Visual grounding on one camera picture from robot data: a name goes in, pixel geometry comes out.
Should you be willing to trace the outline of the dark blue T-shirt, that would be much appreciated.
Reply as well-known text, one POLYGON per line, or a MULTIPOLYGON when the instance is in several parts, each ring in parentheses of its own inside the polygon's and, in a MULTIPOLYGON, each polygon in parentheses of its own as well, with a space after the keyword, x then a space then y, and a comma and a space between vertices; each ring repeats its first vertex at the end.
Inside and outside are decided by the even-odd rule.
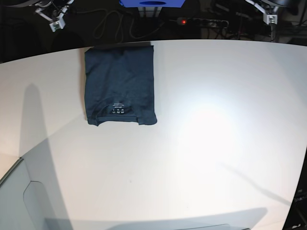
POLYGON ((154 48, 91 48, 85 52, 84 104, 88 124, 154 125, 154 48))

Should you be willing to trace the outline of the black power strip red light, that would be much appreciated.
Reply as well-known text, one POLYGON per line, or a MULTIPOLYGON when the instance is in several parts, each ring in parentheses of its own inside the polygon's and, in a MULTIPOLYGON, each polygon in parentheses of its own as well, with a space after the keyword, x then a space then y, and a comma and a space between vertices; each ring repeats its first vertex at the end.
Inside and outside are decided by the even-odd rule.
POLYGON ((226 20, 217 20, 217 19, 205 19, 205 18, 177 18, 176 22, 179 25, 192 25, 199 27, 222 27, 226 28, 229 26, 229 22, 226 20))

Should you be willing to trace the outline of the blue plastic box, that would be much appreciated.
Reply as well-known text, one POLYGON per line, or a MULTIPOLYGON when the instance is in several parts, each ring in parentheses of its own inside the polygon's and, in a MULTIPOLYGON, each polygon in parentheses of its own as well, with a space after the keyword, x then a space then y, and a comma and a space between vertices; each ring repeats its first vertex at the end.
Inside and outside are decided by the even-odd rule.
POLYGON ((119 3, 126 8, 133 7, 173 7, 181 8, 185 0, 120 0, 119 3))

